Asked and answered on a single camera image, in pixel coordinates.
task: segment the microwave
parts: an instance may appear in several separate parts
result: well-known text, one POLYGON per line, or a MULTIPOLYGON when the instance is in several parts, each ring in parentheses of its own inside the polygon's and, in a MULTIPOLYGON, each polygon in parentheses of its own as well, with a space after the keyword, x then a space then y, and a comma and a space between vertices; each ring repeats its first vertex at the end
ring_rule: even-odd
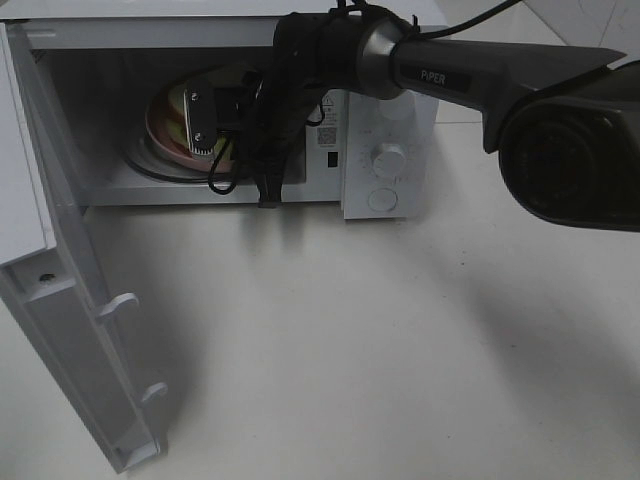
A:
MULTIPOLYGON (((251 182, 218 196, 162 157, 149 109, 177 79, 231 64, 262 70, 280 16, 333 1, 8 0, 0 6, 0 294, 118 471, 158 455, 166 432, 147 409, 171 385, 144 384, 120 321, 135 292, 112 297, 83 224, 89 207, 257 203, 251 182)), ((423 29, 446 25, 434 0, 389 0, 423 29)), ((289 159, 284 202, 334 202, 345 219, 408 217, 421 206, 437 100, 323 100, 289 159)))

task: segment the power cord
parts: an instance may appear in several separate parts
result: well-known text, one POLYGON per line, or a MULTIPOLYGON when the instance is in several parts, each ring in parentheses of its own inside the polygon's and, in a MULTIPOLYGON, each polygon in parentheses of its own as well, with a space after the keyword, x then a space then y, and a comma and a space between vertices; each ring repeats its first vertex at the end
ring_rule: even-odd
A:
POLYGON ((222 157, 224 156, 226 151, 229 149, 229 146, 231 145, 231 141, 232 141, 231 137, 227 137, 225 139, 224 144, 222 145, 222 148, 220 149, 220 151, 216 155, 215 160, 211 164, 211 169, 209 170, 209 176, 207 177, 207 184, 209 185, 209 188, 214 193, 217 193, 218 195, 229 195, 231 192, 235 190, 236 186, 238 185, 238 182, 240 181, 240 165, 244 163, 242 156, 240 156, 235 160, 235 162, 233 162, 233 167, 232 167, 233 169, 231 171, 231 182, 226 188, 220 188, 216 186, 214 182, 218 165, 220 165, 220 161, 222 160, 222 157))
POLYGON ((307 120, 308 127, 319 127, 322 122, 327 118, 327 112, 324 111, 324 103, 320 102, 320 119, 319 120, 307 120))
POLYGON ((495 17, 496 15, 504 12, 506 9, 513 7, 515 4, 520 3, 522 0, 506 0, 499 5, 487 10, 484 13, 481 13, 477 17, 474 17, 466 22, 460 23, 453 27, 445 28, 443 30, 437 30, 435 32, 423 32, 418 33, 416 35, 411 35, 409 38, 411 39, 420 39, 420 40, 433 40, 435 38, 448 37, 450 35, 455 35, 460 32, 464 32, 465 30, 469 30, 471 27, 475 27, 483 22, 486 22, 490 18, 495 17))

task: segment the white table surface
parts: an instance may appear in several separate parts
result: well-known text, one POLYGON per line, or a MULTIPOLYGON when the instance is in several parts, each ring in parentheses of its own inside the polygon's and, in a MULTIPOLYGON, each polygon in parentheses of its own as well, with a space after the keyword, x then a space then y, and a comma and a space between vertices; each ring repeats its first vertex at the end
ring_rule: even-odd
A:
MULTIPOLYGON (((557 42, 524 7, 467 35, 557 42)), ((173 389, 168 455, 124 478, 638 478, 640 236, 524 212, 475 119, 442 113, 409 221, 88 213, 173 389)), ((0 478, 116 478, 4 310, 0 385, 0 478)))

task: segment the barcode sticker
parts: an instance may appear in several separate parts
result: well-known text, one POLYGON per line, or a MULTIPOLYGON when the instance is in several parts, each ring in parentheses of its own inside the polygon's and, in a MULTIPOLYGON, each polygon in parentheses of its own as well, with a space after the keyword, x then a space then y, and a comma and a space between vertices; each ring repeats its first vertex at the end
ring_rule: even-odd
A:
POLYGON ((338 143, 337 127, 320 127, 318 128, 318 145, 323 147, 334 146, 338 143))

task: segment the black cable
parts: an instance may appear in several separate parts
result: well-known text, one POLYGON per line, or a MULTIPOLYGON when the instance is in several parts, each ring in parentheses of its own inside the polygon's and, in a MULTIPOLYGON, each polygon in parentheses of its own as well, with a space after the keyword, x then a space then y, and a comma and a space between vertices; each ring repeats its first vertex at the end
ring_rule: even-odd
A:
POLYGON ((499 13, 504 12, 506 9, 513 7, 515 4, 520 3, 522 0, 506 0, 499 5, 496 5, 490 10, 474 17, 466 22, 460 23, 453 27, 445 28, 443 30, 437 30, 435 32, 423 32, 415 35, 408 36, 408 39, 420 39, 420 40, 433 40, 435 38, 448 37, 450 35, 455 35, 456 33, 463 32, 465 30, 470 29, 471 27, 475 27, 480 23, 486 22, 490 18, 495 17, 499 13))
MULTIPOLYGON (((338 7, 330 9, 329 13, 326 15, 326 17, 324 18, 324 20, 322 22, 320 22, 313 30, 308 32, 303 38, 301 38, 297 42, 295 42, 293 44, 293 46, 291 47, 291 49, 285 55, 283 55, 276 62, 276 64, 274 66, 272 66, 272 70, 275 71, 275 70, 279 69, 280 67, 282 67, 282 65, 285 62, 289 61, 292 57, 295 57, 298 54, 299 48, 309 38, 312 38, 314 35, 316 35, 320 31, 322 31, 322 29, 324 29, 325 27, 329 26, 335 20, 337 20, 339 18, 342 18, 342 17, 346 17, 350 13, 360 12, 362 14, 366 14, 368 12, 374 12, 374 11, 375 12, 381 12, 381 11, 384 11, 386 16, 389 18, 389 20, 391 20, 392 22, 397 24, 399 27, 402 28, 402 27, 404 27, 404 25, 407 24, 407 22, 405 22, 405 20, 403 20, 398 15, 396 15, 395 13, 393 13, 392 11, 390 11, 390 10, 384 8, 384 7, 381 7, 379 5, 371 5, 371 4, 367 3, 366 0, 352 0, 352 2, 353 2, 353 5, 345 6, 345 2, 344 1, 338 0, 338 7)), ((410 28, 410 27, 405 28, 405 30, 407 30, 407 33, 410 33, 410 32, 414 31, 414 29, 410 28)))
POLYGON ((216 175, 216 170, 218 169, 218 165, 220 165, 220 162, 222 161, 222 157, 227 152, 229 145, 231 145, 230 136, 225 139, 225 142, 222 145, 222 148, 220 149, 220 151, 218 152, 218 155, 216 155, 215 160, 211 164, 211 169, 209 170, 209 176, 207 178, 207 184, 209 185, 209 188, 213 192, 217 193, 218 195, 229 195, 231 192, 235 190, 236 186, 238 185, 238 181, 240 180, 241 161, 240 159, 236 159, 235 162, 233 163, 233 169, 231 172, 231 183, 229 183, 229 185, 226 188, 219 188, 215 184, 214 177, 216 175))
MULTIPOLYGON (((218 154, 216 155, 215 160, 213 161, 212 165, 211 165, 211 169, 209 170, 209 174, 207 177, 180 177, 180 176, 176 176, 176 175, 168 175, 165 173, 161 173, 158 172, 156 170, 151 170, 147 167, 144 167, 142 165, 140 165, 139 163, 137 163, 135 160, 133 160, 123 149, 120 149, 120 153, 122 155, 122 157, 124 158, 125 163, 131 167, 133 170, 135 170, 138 173, 141 173, 142 175, 145 175, 149 178, 153 178, 155 180, 160 180, 163 182, 170 182, 170 183, 180 183, 180 184, 190 184, 190 185, 203 185, 203 184, 209 184, 209 187, 214 190, 214 188, 216 190, 220 190, 218 187, 215 186, 214 182, 215 182, 215 175, 216 175, 216 170, 218 168, 218 165, 220 164, 220 161, 222 160, 222 157, 224 156, 224 154, 226 153, 226 150, 229 148, 229 145, 231 143, 231 138, 227 137, 225 143, 222 146, 222 149, 218 152, 218 154)), ((238 161, 234 161, 234 168, 233 171, 231 173, 231 183, 234 184, 233 188, 235 188, 235 184, 238 183, 239 181, 239 177, 240 177, 240 169, 239 169, 239 165, 238 165, 238 161)), ((231 193, 231 191, 233 191, 233 188, 230 191, 227 191, 226 193, 221 193, 221 195, 227 195, 229 193, 231 193)))
POLYGON ((324 104, 320 102, 318 106, 320 107, 320 120, 307 120, 308 127, 319 127, 327 118, 327 113, 324 111, 324 104))

